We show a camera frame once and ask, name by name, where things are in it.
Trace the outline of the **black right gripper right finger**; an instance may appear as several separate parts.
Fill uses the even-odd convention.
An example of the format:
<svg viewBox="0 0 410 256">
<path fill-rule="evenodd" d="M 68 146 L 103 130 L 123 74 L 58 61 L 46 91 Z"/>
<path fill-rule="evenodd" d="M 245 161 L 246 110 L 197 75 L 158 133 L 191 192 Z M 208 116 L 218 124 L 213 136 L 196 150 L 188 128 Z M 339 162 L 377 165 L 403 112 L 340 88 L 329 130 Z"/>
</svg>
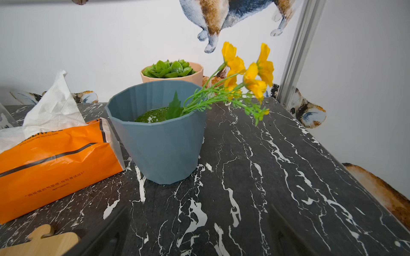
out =
<svg viewBox="0 0 410 256">
<path fill-rule="evenodd" d="M 274 256 L 317 256 L 318 253 L 296 233 L 286 218 L 270 204 L 268 220 Z"/>
</svg>

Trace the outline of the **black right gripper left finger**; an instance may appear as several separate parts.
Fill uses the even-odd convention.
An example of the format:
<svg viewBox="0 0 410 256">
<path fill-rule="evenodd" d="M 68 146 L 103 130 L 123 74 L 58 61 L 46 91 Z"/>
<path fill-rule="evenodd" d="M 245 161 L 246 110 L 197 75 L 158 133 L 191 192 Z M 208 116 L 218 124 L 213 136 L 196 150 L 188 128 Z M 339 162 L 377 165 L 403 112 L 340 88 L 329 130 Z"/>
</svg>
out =
<svg viewBox="0 0 410 256">
<path fill-rule="evenodd" d="M 130 217 L 128 207 L 115 209 L 102 223 L 89 232 L 66 256 L 120 256 L 123 251 Z"/>
</svg>

